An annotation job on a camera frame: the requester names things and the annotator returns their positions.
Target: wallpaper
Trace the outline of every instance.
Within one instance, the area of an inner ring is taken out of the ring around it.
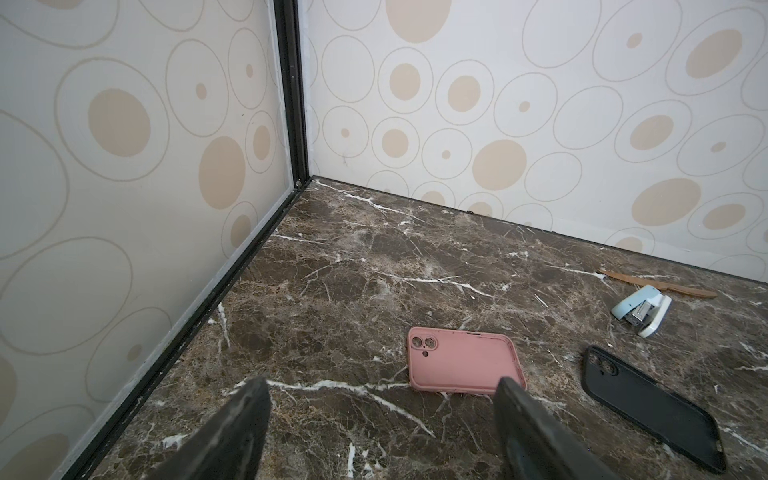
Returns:
[[[312,173],[768,281],[768,3],[303,7]]]
[[[58,477],[287,195],[270,9],[0,2],[0,478]]]

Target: phone case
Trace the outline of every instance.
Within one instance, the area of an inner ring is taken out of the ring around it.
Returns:
[[[525,388],[515,346],[497,333],[415,326],[408,332],[408,364],[411,386],[425,392],[491,395],[505,376]]]
[[[715,419],[598,346],[584,352],[581,385],[593,399],[713,473],[726,470]]]

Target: wooden knife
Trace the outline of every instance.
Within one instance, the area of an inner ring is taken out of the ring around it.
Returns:
[[[600,273],[608,275],[610,278],[621,280],[622,282],[633,283],[634,285],[650,285],[659,291],[669,290],[671,292],[682,293],[683,295],[698,296],[699,298],[715,298],[717,294],[709,290],[692,288],[690,286],[675,285],[674,283],[660,282],[658,280],[649,280],[638,276],[624,275],[623,273],[609,272],[608,270],[599,270]]]

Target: pink phone case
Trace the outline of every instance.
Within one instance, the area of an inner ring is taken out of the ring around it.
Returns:
[[[515,346],[497,333],[414,326],[408,364],[411,386],[426,392],[492,394],[504,376],[526,388]]]

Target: camera cutout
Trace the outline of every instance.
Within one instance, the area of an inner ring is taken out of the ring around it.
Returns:
[[[434,350],[437,348],[437,339],[433,336],[411,338],[411,348],[414,350]]]
[[[605,375],[607,373],[608,375],[616,376],[619,374],[619,369],[612,361],[600,357],[597,353],[590,353],[588,360],[589,363],[600,369],[601,375]]]

